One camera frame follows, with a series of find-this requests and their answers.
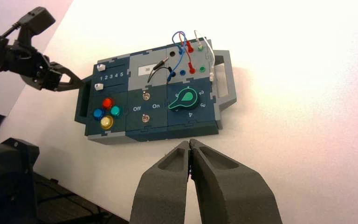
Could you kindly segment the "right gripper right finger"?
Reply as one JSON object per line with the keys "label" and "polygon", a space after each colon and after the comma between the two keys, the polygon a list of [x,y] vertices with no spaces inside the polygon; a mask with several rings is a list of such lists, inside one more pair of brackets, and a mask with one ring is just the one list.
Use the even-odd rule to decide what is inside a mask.
{"label": "right gripper right finger", "polygon": [[255,170],[190,139],[191,179],[203,224],[281,224],[273,191]]}

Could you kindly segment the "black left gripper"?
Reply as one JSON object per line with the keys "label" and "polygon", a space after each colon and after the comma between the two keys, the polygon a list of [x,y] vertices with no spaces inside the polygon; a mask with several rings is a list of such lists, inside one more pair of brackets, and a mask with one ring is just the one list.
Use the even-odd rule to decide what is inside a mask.
{"label": "black left gripper", "polygon": [[[70,91],[81,89],[84,82],[70,69],[49,58],[35,48],[7,45],[0,59],[0,72],[10,71],[19,74],[23,81],[35,89],[51,91]],[[61,81],[62,76],[69,81]]]}

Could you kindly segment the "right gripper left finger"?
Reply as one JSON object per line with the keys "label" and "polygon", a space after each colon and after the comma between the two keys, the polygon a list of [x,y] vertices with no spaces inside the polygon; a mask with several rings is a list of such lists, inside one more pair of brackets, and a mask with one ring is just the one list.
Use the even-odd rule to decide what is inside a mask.
{"label": "right gripper left finger", "polygon": [[142,174],[131,224],[184,223],[190,152],[189,142],[183,141]]}

